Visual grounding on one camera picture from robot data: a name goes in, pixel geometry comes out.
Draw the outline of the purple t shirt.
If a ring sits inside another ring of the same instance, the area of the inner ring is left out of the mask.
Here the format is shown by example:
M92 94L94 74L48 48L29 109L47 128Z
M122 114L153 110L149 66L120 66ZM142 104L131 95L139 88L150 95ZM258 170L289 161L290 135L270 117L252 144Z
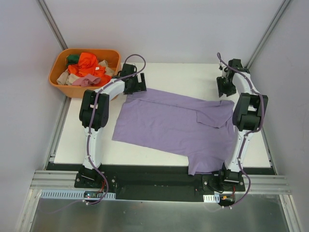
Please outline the purple t shirt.
M233 107L148 89L127 96L112 139L186 156L189 175L215 172L234 150Z

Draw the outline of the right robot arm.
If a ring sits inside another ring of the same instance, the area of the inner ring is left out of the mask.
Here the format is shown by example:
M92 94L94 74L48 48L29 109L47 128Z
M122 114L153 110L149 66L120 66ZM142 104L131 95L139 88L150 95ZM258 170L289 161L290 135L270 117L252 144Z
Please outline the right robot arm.
M219 191L223 192L243 184L243 161L253 134L263 127L268 96L255 88L250 71L242 66L240 59L234 58L226 63L220 53L217 57L220 62L219 70L222 71L222 75L216 78L219 97L239 94L232 115L236 145L232 155L219 170L217 178Z

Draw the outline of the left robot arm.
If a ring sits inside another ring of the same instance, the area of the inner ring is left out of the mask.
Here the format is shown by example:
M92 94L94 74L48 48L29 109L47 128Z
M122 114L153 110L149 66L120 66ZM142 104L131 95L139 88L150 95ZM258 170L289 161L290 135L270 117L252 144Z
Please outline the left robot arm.
M123 64L107 84L96 90L86 90L82 98L79 120L85 131L86 150L74 186L100 188L107 181L98 173L102 159L103 128L109 119L110 101L119 94L146 91L144 73L132 64Z

